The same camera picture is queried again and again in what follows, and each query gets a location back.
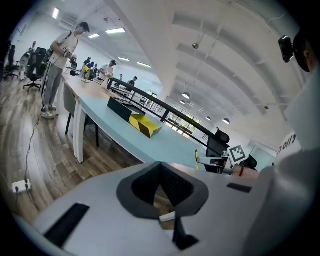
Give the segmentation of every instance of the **white sneaker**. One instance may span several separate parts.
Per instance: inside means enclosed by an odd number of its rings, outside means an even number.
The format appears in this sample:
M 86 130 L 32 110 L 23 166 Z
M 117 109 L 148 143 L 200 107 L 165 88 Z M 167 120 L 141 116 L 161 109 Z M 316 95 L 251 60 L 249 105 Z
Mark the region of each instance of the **white sneaker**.
M 42 112 L 41 117 L 44 119 L 54 119 L 55 116 L 50 113 L 50 111 Z
M 57 110 L 57 107 L 55 105 L 49 105 L 49 110 Z

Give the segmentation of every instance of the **power strip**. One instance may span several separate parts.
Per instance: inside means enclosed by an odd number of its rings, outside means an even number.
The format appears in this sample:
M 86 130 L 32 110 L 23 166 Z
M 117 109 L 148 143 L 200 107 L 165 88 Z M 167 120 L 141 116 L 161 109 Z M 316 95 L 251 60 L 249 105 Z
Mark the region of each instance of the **power strip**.
M 30 190 L 31 189 L 31 185 L 32 184 L 30 183 L 29 179 L 27 179 L 27 183 L 26 183 L 25 180 L 21 180 L 21 181 L 12 183 L 12 191 L 13 191 L 14 194 L 18 194 L 18 193 Z

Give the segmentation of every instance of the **baseball cap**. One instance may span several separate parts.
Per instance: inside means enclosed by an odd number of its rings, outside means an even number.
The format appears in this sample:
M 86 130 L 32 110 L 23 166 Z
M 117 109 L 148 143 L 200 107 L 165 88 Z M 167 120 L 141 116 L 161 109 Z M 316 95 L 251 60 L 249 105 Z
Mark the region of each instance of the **baseball cap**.
M 294 50 L 294 57 L 298 62 L 299 66 L 305 72 L 310 72 L 306 62 L 306 58 L 304 56 L 304 46 L 306 45 L 306 40 L 307 40 L 306 34 L 302 30 L 300 30 L 293 40 L 293 50 Z
M 81 22 L 81 23 L 79 24 L 79 26 L 80 26 L 80 27 L 83 27 L 86 32 L 89 32 L 89 33 L 90 33 L 90 28 L 89 28 L 88 23 L 86 23 L 86 22 Z

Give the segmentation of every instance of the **red bracelet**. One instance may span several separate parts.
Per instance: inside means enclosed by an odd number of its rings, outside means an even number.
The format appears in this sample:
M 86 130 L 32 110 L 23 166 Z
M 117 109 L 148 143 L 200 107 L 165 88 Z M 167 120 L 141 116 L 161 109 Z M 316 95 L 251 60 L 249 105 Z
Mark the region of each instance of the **red bracelet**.
M 244 173 L 244 170 L 245 170 L 245 167 L 242 165 L 242 166 L 241 166 L 241 171 L 240 171 L 239 177 L 242 176 L 242 174 Z

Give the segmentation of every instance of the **black and yellow box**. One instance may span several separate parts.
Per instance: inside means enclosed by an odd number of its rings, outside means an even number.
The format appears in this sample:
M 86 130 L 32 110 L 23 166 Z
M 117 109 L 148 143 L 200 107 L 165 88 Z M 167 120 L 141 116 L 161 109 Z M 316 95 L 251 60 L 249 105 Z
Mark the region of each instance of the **black and yellow box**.
M 160 126 L 145 117 L 146 113 L 144 111 L 125 99 L 111 97 L 108 102 L 108 107 L 148 138 L 151 138 L 161 129 Z
M 157 134 L 161 129 L 160 126 L 141 114 L 132 114 L 129 118 L 129 122 L 148 138 Z

